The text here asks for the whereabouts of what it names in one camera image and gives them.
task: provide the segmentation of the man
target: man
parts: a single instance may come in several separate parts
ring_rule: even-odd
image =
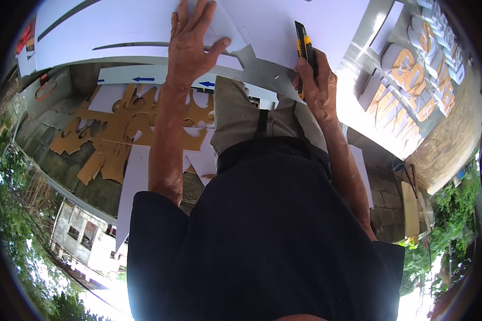
[[[336,75],[316,50],[300,58],[307,106],[281,98],[260,112],[241,82],[215,86],[218,175],[188,217],[182,118],[190,86],[230,43],[204,53],[215,3],[172,15],[168,75],[134,199],[129,300],[142,320],[394,320],[404,250],[376,241],[366,190],[336,116]]]

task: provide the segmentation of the house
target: house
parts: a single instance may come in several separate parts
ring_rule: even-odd
[[[127,266],[128,239],[115,252],[116,227],[67,201],[55,218],[51,240],[59,257],[69,254],[92,270],[117,272]]]

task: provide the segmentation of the beige shorts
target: beige shorts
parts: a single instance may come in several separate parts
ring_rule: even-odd
[[[240,81],[217,76],[214,89],[214,125],[216,131],[211,146],[216,156],[232,145],[250,140],[257,129],[259,108],[248,100],[248,89]],[[277,108],[268,112],[268,137],[290,136],[299,138],[299,129],[293,116],[294,100],[281,97]],[[316,147],[327,151],[325,137],[309,107],[296,104],[296,118],[305,137]]]

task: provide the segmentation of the finger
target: finger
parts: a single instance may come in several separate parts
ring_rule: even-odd
[[[214,16],[214,10],[216,10],[216,2],[211,1],[207,3],[202,17],[200,18],[200,21],[198,21],[198,24],[195,28],[196,32],[198,32],[198,35],[201,35],[203,37],[203,35],[206,34],[207,28],[211,25],[212,17]]]
[[[204,8],[206,7],[206,5],[208,5],[207,0],[198,0],[195,10],[193,11],[193,15],[189,17],[189,22],[187,23],[183,31],[189,32],[195,29],[198,21],[204,13]]]
[[[177,31],[178,16],[177,12],[172,13],[172,31],[170,32],[170,41],[175,37],[175,32]]]
[[[177,30],[175,35],[179,35],[187,25],[187,1],[180,0],[177,7]]]
[[[293,87],[298,87],[300,85],[300,74],[296,74],[292,81]]]
[[[327,55],[324,52],[313,48],[316,55],[316,63],[318,64],[318,74],[330,74],[332,69],[328,64]]]
[[[314,81],[314,74],[312,67],[309,62],[303,57],[298,58],[298,72],[302,78],[302,83],[304,87],[304,92],[307,94],[308,91],[317,89],[316,82]]]
[[[209,53],[207,54],[208,65],[210,68],[216,65],[218,61],[218,56],[225,51],[225,49],[230,45],[230,39],[225,37],[221,38],[220,40],[216,41],[214,45],[209,49]]]

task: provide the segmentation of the black t-shirt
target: black t-shirt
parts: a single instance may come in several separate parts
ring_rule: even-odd
[[[213,178],[189,217],[136,194],[127,260],[136,321],[385,321],[404,248],[370,241],[317,162],[277,152]]]

